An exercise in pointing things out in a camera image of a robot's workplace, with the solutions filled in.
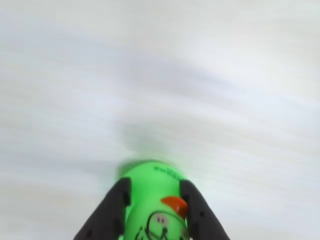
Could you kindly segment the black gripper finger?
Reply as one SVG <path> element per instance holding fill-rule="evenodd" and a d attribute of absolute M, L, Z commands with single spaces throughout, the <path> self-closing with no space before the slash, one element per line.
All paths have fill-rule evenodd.
<path fill-rule="evenodd" d="M 187 228 L 193 240 L 229 240 L 220 221 L 197 187 L 189 180 L 179 182 L 180 196 L 188 204 Z"/>
<path fill-rule="evenodd" d="M 117 240 L 125 232 L 126 208 L 131 205 L 131 195 L 131 179 L 118 180 L 73 239 Z"/>

